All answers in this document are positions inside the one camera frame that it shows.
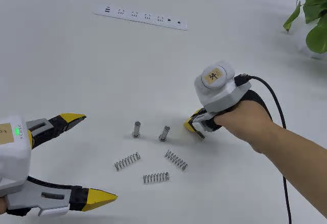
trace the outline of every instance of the human hand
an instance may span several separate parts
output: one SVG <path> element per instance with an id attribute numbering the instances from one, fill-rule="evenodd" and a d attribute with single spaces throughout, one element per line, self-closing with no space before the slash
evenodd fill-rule
<path id="1" fill-rule="evenodd" d="M 253 101 L 240 102 L 234 110 L 216 116 L 214 121 L 236 137 L 247 141 L 258 153 L 262 152 L 264 136 L 274 126 L 266 110 Z"/>
<path id="2" fill-rule="evenodd" d="M 7 204 L 3 197 L 0 197 L 0 215 L 4 214 L 7 210 Z"/>

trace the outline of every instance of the white power strip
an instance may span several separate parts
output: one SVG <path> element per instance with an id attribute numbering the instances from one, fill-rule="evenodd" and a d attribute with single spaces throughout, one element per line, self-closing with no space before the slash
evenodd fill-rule
<path id="1" fill-rule="evenodd" d="M 187 30 L 188 24 L 186 21 L 174 19 L 168 16 L 153 14 L 149 12 L 141 12 L 137 10 L 129 10 L 122 7 L 112 5 L 100 6 L 95 12 L 95 15 L 109 16 L 129 21 L 137 21 L 158 25 L 166 28 Z"/>

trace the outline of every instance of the compression spring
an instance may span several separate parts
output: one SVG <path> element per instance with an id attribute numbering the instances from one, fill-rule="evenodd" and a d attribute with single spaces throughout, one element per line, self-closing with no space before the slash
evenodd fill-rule
<path id="1" fill-rule="evenodd" d="M 176 154 L 172 151 L 168 150 L 165 154 L 165 157 L 172 161 L 177 167 L 181 168 L 181 170 L 185 170 L 188 164 L 180 159 Z"/>
<path id="2" fill-rule="evenodd" d="M 152 183 L 152 182 L 164 182 L 169 180 L 169 173 L 168 172 L 162 172 L 162 173 L 153 173 L 150 175 L 144 175 L 143 181 L 144 184 L 146 183 Z"/>
<path id="3" fill-rule="evenodd" d="M 136 152 L 135 154 L 132 154 L 128 157 L 126 157 L 125 159 L 120 160 L 119 162 L 116 162 L 114 164 L 114 166 L 116 167 L 117 171 L 119 171 L 120 169 L 125 168 L 126 166 L 134 163 L 135 161 L 139 160 L 141 158 L 141 156 L 139 155 L 138 152 Z"/>

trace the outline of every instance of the tabletop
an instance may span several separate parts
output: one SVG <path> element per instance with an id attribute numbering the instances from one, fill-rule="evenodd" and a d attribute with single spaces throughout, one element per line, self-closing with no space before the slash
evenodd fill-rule
<path id="1" fill-rule="evenodd" d="M 94 15 L 103 4 L 171 15 L 180 31 Z M 199 141 L 183 122 L 201 107 L 194 79 L 228 61 L 275 90 L 290 130 L 327 146 L 327 62 L 299 53 L 283 23 L 295 0 L 0 0 L 2 116 L 74 112 L 87 119 L 32 152 L 30 175 L 103 189 L 118 199 L 58 218 L 1 223 L 287 223 L 282 176 L 225 129 Z M 269 91 L 252 82 L 274 120 Z M 141 137 L 131 131 L 141 122 Z M 159 142 L 170 126 L 167 142 Z M 164 158 L 185 159 L 181 171 Z M 114 162 L 139 152 L 117 172 Z M 143 175 L 170 180 L 144 185 Z M 294 223 L 325 223 L 290 184 Z"/>

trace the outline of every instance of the metal peg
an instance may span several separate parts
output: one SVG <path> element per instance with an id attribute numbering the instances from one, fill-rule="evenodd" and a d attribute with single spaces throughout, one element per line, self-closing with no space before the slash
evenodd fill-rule
<path id="1" fill-rule="evenodd" d="M 139 128 L 141 126 L 141 123 L 139 121 L 136 121 L 134 124 L 134 131 L 132 132 L 132 137 L 138 138 L 139 137 Z"/>
<path id="2" fill-rule="evenodd" d="M 170 130 L 169 126 L 165 126 L 162 133 L 159 135 L 159 141 L 166 141 L 167 140 L 167 134 Z"/>

